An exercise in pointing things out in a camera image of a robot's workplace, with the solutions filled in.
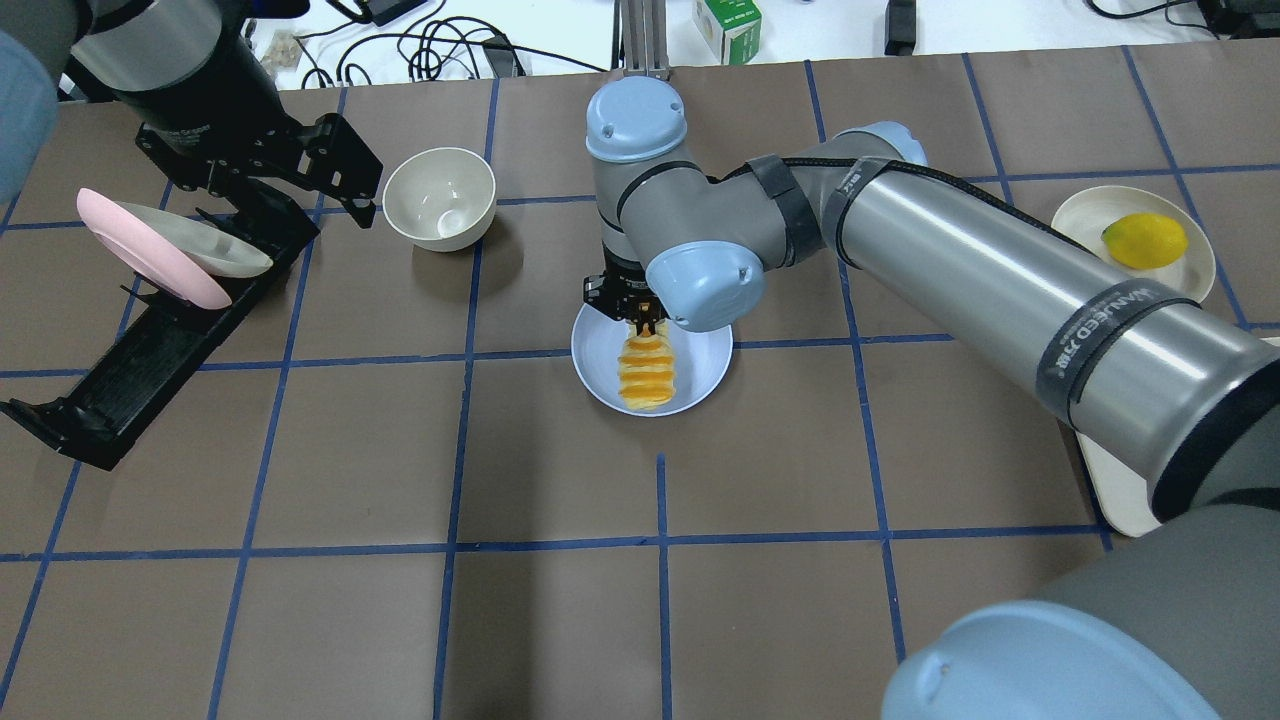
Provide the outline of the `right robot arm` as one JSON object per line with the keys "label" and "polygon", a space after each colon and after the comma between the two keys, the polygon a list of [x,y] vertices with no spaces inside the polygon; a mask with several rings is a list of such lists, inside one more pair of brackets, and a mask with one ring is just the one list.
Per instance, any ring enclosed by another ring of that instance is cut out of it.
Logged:
{"label": "right robot arm", "polygon": [[585,299],[692,332],[819,249],[867,272],[1147,483],[1158,527],[905,660],[884,719],[1275,719],[1277,348],[931,169],[895,122],[709,179],[678,92],[586,109],[605,273]]}

